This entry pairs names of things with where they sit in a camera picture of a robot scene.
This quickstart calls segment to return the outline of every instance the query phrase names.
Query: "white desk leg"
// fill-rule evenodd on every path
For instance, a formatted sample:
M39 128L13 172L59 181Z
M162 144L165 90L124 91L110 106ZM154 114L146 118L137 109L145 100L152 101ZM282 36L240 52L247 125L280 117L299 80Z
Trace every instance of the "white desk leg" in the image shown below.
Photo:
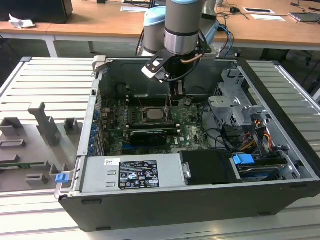
M57 50L55 47L55 38L53 36L47 35L44 37L43 39L46 43L46 47L49 50L49 54L51 58L57 58L58 54L57 54Z
M94 43L92 41L88 41L89 44L89 50L91 54L95 53Z

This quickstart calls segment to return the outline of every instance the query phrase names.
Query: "blue cable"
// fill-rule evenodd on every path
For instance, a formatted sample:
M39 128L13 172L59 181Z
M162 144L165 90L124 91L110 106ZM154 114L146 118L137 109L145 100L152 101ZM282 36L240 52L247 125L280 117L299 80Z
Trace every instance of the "blue cable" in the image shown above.
M232 42L232 38L231 38L230 32L226 28L224 28L223 26L219 26L219 28L222 28L228 34L228 37L230 39L228 51L226 53L222 52L222 54L224 54L224 57L226 57L226 56L228 56L228 54L229 54L229 52L231 50L231 46L233 45L233 42Z

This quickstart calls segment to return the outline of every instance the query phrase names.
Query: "power supply label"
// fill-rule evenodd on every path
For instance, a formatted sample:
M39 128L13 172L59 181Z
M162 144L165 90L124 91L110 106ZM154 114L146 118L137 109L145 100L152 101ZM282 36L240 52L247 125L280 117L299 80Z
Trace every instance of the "power supply label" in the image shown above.
M119 188L159 188L157 161L121 161L119 163Z

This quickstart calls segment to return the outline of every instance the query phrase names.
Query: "computer case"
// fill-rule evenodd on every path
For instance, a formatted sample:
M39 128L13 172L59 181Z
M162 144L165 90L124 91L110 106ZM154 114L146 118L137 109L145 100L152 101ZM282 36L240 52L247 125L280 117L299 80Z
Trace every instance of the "computer case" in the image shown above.
M65 24L73 11L71 0L0 0L0 21L9 14L21 20Z

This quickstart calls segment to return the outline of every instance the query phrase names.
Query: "blue latch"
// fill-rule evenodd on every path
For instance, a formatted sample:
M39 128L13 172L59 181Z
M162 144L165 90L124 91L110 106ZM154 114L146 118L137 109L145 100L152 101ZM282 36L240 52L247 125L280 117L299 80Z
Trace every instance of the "blue latch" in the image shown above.
M69 182L69 173L59 173L55 177L57 184L65 184Z
M236 154L233 157L233 161L236 165L238 164L255 164L255 160L251 154Z

